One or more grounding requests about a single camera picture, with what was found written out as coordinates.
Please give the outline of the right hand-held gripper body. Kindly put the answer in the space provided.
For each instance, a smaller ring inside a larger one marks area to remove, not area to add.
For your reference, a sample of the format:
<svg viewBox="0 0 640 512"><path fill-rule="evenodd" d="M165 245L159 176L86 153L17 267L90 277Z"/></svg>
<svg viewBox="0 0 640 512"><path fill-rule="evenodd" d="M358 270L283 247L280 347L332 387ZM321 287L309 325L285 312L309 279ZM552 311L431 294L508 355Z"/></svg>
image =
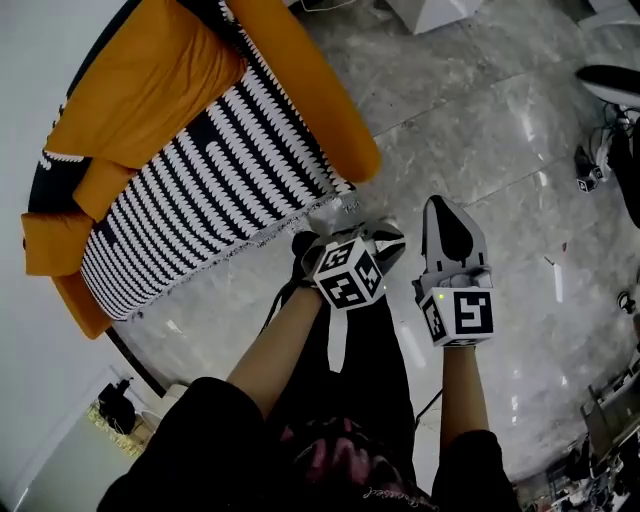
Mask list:
<svg viewBox="0 0 640 512"><path fill-rule="evenodd" d="M477 345L495 334L489 266L449 275L424 273L412 285L434 346Z"/></svg>

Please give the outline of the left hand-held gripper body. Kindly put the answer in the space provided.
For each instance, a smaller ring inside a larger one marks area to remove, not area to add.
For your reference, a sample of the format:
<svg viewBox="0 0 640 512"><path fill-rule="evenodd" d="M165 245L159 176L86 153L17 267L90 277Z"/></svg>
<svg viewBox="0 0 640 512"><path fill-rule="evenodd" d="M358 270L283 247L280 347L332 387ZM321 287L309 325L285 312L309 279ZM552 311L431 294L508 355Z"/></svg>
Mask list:
<svg viewBox="0 0 640 512"><path fill-rule="evenodd" d="M312 237L308 247L298 248L304 283L340 311L373 305L384 296L386 285L374 254L360 235Z"/></svg>

